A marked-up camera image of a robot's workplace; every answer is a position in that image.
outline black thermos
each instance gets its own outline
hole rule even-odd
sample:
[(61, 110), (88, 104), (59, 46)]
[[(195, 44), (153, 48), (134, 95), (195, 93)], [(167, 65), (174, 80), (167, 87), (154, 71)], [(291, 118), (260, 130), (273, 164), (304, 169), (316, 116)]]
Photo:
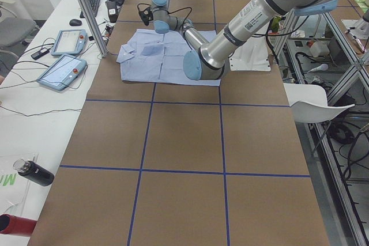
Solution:
[(17, 160), (13, 168), (18, 171), (18, 174), (28, 180), (34, 181), (41, 186), (48, 186), (54, 180), (54, 174), (35, 164), (33, 161)]

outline red cylinder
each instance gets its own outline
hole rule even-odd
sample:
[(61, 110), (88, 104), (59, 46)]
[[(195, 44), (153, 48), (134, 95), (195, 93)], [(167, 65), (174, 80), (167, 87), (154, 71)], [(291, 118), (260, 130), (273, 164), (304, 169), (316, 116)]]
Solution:
[(0, 233), (14, 236), (31, 236), (37, 221), (10, 214), (0, 215)]

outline keyboard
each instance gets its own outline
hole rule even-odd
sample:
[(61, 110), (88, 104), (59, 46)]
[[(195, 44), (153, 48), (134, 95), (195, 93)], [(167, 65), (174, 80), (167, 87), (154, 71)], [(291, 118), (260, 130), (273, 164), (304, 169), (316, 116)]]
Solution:
[[(93, 15), (96, 17), (97, 12), (99, 11), (100, 0), (88, 0), (88, 2), (91, 5)], [(83, 12), (81, 12), (80, 18), (85, 18), (85, 16), (83, 15)]]

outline white desk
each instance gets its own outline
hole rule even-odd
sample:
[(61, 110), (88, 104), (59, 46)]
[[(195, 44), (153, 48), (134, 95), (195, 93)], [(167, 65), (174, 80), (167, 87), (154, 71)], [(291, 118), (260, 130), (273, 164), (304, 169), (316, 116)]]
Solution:
[[(101, 0), (99, 13), (96, 17), (98, 24), (105, 21), (105, 18), (108, 19), (104, 1)], [(72, 18), (79, 18), (79, 15), (80, 7), (77, 0), (62, 0), (28, 49), (42, 45), (48, 37), (56, 38), (61, 29), (82, 28), (86, 29), (88, 36), (90, 36), (91, 32), (85, 19), (82, 19), (82, 26), (80, 27), (69, 26), (69, 21)], [(101, 31), (104, 27), (105, 24), (100, 25)], [(87, 42), (85, 49), (90, 44), (91, 42)], [(20, 60), (33, 60), (30, 54), (34, 52), (30, 51), (28, 55), (22, 56)], [(42, 87), (36, 82), (13, 88), (4, 88), (24, 82), (15, 74), (9, 73), (0, 86), (0, 88), (4, 88), (0, 89), (2, 106), (25, 114), (47, 112), (53, 109), (81, 109), (99, 66), (100, 53), (97, 46), (93, 45), (81, 58), (87, 61), (88, 68), (83, 80), (81, 74), (71, 84), (72, 87), (77, 87), (82, 80), (81, 86), (77, 90), (67, 88), (59, 93)], [(47, 54), (37, 61), (51, 65), (55, 60), (50, 54)], [(45, 69), (45, 67), (35, 63), (20, 63), (14, 66), (14, 71), (27, 81), (37, 79)], [(0, 109), (1, 155), (35, 153), (38, 154), (38, 164), (52, 173), (56, 173), (79, 114), (78, 111), (68, 111), (25, 117)], [(49, 189), (50, 186), (42, 187), (31, 182), (21, 216), (38, 219)], [(1, 246), (27, 245), (28, 240), (27, 237), (0, 235)]]

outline white cloth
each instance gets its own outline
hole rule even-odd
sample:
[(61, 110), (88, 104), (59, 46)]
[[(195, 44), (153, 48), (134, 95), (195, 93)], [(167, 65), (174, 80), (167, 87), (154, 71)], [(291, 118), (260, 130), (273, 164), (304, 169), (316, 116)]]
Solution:
[[(207, 40), (215, 31), (200, 31)], [(181, 85), (219, 86), (220, 80), (191, 80), (183, 71), (183, 57), (190, 51), (183, 37), (169, 31), (162, 35), (154, 30), (137, 29), (127, 44), (121, 46), (117, 62), (124, 81), (161, 82)]]

